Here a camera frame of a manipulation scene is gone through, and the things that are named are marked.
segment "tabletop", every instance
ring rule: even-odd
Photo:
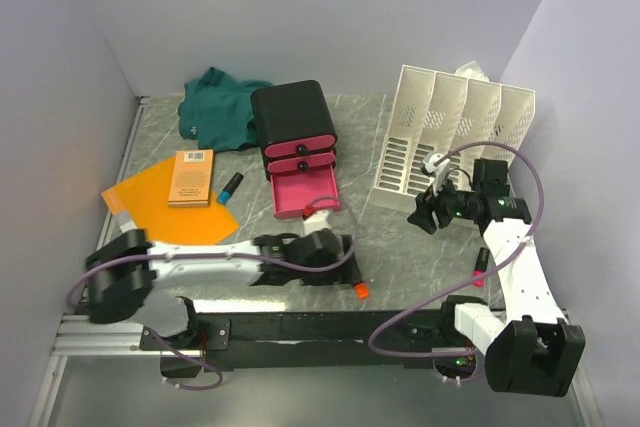
[[[195,149],[196,141],[178,133],[178,105],[182,95],[144,98],[129,155],[125,177],[134,175],[179,150]],[[328,95],[327,104],[338,133],[336,180],[340,198],[352,206],[359,219],[356,258],[370,296],[357,298],[350,286],[247,287],[202,284],[175,289],[191,298],[199,312],[327,312],[342,310],[397,310],[412,306],[439,290],[470,278],[484,242],[476,228],[450,225],[431,236],[409,224],[402,212],[370,202],[382,143],[388,127],[393,98],[385,95]],[[262,234],[301,233],[299,220],[273,217],[271,188],[266,180],[260,151],[217,153],[213,190],[219,192],[235,172],[245,178],[227,207],[240,228],[222,244],[249,240]],[[339,212],[331,219],[338,234],[351,233],[349,217]],[[120,231],[111,222],[107,239]],[[470,286],[464,295],[503,307],[497,277],[484,287]],[[440,301],[427,308],[439,308]]]

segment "small label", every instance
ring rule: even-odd
[[[204,162],[204,152],[185,152],[185,162]]]

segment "marker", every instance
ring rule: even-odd
[[[222,192],[218,194],[216,202],[225,205],[240,185],[240,182],[242,182],[242,179],[244,179],[244,175],[242,175],[240,172],[236,172],[235,174],[233,174],[231,180],[227,182],[227,185],[224,186]]]
[[[480,274],[484,274],[487,271],[487,266],[489,265],[489,249],[486,247],[481,247],[480,252],[478,252],[478,258],[476,259],[476,266],[473,269],[473,276],[477,277]],[[484,285],[484,280],[476,280],[473,285],[477,287],[482,287]]]

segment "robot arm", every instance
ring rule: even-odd
[[[493,390],[565,395],[584,350],[584,334],[579,326],[568,325],[551,294],[535,243],[528,237],[527,205],[510,195],[507,163],[476,160],[474,190],[467,192],[456,190],[447,179],[448,160],[435,166],[441,158],[440,154],[425,158],[423,171],[430,176],[430,187],[417,196],[409,222],[434,234],[454,218],[471,220],[496,264],[525,243],[521,253],[498,272],[505,317],[496,317],[481,299],[451,296],[445,304],[453,319],[446,322],[485,356],[487,381]]]
[[[328,212],[313,213],[303,224],[303,236],[263,235],[251,241],[220,246],[184,246],[150,243],[143,230],[131,230],[86,260],[86,269],[127,257],[145,255],[149,260],[124,263],[96,274],[89,282],[89,321],[110,324],[130,320],[141,323],[179,346],[197,332],[193,303],[173,297],[166,289],[215,282],[224,285],[282,286],[293,280],[304,285],[351,284],[366,297],[355,256],[339,267],[302,272],[278,266],[270,259],[320,268],[341,259],[351,236],[336,236]]]

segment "white wall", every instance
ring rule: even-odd
[[[640,423],[639,25],[638,0],[543,0],[502,78],[537,91],[523,146],[547,194],[536,238],[557,300],[586,331],[609,427]]]
[[[137,94],[181,92],[216,66],[392,92],[403,63],[498,78],[540,0],[89,0]]]
[[[0,412],[26,423],[133,95],[84,0],[0,0]]]

